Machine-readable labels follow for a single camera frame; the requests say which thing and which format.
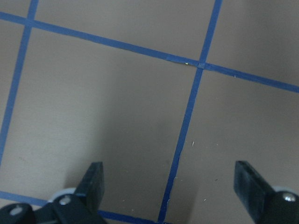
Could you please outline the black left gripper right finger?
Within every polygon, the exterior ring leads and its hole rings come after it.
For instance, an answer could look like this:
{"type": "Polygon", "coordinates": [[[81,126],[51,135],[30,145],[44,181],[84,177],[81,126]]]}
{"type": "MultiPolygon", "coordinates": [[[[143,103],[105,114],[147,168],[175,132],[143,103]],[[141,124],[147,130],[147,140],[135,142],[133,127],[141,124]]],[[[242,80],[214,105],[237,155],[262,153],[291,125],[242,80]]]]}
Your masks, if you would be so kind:
{"type": "Polygon", "coordinates": [[[247,161],[236,161],[234,191],[256,224],[297,224],[299,195],[271,186],[247,161]]]}

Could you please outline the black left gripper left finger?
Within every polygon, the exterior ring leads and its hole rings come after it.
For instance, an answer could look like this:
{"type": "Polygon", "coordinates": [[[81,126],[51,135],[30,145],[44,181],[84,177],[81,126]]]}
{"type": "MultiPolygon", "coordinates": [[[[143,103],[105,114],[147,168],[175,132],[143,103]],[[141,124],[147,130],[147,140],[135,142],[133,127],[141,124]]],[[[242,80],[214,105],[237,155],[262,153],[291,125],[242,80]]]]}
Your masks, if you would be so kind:
{"type": "Polygon", "coordinates": [[[63,193],[42,208],[13,203],[0,209],[2,224],[106,224],[98,213],[104,195],[103,163],[93,162],[73,193],[63,193]]]}

